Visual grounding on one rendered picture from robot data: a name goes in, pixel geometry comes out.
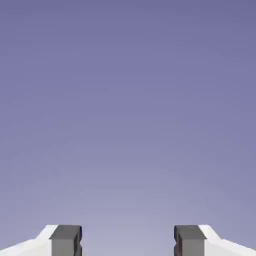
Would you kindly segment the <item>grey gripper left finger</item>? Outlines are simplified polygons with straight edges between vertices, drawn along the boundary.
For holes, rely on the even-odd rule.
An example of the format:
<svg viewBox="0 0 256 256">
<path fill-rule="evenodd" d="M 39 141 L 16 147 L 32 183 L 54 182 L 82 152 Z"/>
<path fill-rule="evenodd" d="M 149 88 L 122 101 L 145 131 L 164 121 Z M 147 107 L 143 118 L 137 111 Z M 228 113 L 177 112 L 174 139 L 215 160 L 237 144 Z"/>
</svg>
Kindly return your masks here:
<svg viewBox="0 0 256 256">
<path fill-rule="evenodd" d="M 0 256 L 83 256 L 82 227 L 48 224 L 34 239 L 0 250 Z"/>
</svg>

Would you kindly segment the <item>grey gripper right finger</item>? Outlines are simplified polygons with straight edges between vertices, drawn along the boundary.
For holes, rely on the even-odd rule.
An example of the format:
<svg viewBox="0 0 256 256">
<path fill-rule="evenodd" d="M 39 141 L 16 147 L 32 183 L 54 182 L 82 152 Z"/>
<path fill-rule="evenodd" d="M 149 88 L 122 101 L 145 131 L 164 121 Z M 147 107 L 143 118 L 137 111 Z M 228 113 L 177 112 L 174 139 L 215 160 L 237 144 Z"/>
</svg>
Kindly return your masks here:
<svg viewBox="0 0 256 256">
<path fill-rule="evenodd" d="M 256 256 L 251 249 L 222 239 L 208 224 L 175 225 L 173 256 Z"/>
</svg>

